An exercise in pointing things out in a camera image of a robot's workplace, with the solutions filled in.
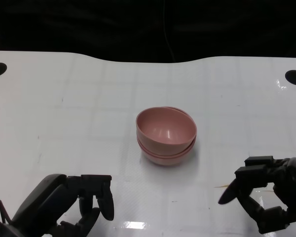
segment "small debris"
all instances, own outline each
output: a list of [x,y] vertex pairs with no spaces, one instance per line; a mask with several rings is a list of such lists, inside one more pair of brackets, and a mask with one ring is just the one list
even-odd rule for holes
[[39,164],[42,153],[39,154],[37,163]]
[[214,187],[214,188],[227,188],[228,186],[229,186],[229,184],[226,184],[226,185],[222,185],[222,186]]

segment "pink bowl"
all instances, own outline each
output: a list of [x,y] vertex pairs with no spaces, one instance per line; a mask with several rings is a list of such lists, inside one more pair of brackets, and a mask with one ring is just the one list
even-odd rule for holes
[[193,119],[179,110],[154,107],[140,112],[136,118],[137,137],[156,155],[172,156],[184,151],[196,137]]
[[184,110],[178,109],[178,108],[176,108],[176,107],[164,106],[163,108],[169,108],[169,109],[173,109],[173,110],[180,111],[180,112],[182,112],[183,114],[186,114],[187,116],[189,116],[190,118],[192,118],[190,115],[188,115],[187,112],[185,112]]
[[138,145],[140,146],[140,148],[142,149],[142,152],[144,153],[144,156],[149,159],[150,161],[152,161],[153,163],[156,163],[156,164],[160,164],[160,165],[175,165],[175,164],[178,164],[178,163],[181,163],[182,161],[186,160],[189,156],[189,154],[191,153],[192,151],[192,148],[195,144],[195,140],[193,140],[193,142],[191,143],[191,145],[186,149],[184,150],[183,152],[181,152],[180,154],[176,154],[174,156],[158,156],[158,155],[155,155],[155,154],[152,154],[151,152],[149,152],[142,144],[141,142],[139,141],[139,139],[137,138],[137,142],[138,142]]

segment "white table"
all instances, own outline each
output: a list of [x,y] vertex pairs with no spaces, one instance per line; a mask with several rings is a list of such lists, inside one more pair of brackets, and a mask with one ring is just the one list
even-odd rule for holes
[[[118,63],[71,53],[0,52],[0,199],[12,217],[46,175],[109,174],[115,219],[89,236],[256,237],[238,201],[218,205],[248,156],[296,157],[296,59],[216,57]],[[153,106],[187,111],[195,154],[156,166],[136,142],[135,117]],[[282,205],[272,186],[252,197]],[[74,205],[62,219],[80,218]],[[265,236],[296,236],[296,224]]]

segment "stacked bowls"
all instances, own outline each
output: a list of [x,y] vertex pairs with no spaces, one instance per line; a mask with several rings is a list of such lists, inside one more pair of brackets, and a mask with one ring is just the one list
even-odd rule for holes
[[196,139],[196,125],[184,111],[154,107],[136,118],[137,142],[144,155],[160,165],[174,165],[188,158]]

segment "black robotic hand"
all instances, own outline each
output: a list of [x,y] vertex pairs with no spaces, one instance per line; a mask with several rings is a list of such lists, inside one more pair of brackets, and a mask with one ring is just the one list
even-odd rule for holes
[[[11,220],[0,201],[0,237],[86,237],[100,212],[107,220],[114,218],[110,190],[111,176],[52,174],[45,177],[21,204]],[[92,208],[93,196],[99,208]],[[57,220],[79,198],[82,218],[75,225]]]
[[[219,204],[237,198],[257,222],[261,234],[283,230],[296,222],[296,158],[249,157],[245,165],[235,172],[236,179],[225,190]],[[267,183],[274,183],[273,190],[288,207],[286,211],[280,206],[265,210],[250,197],[253,188],[266,187]]]

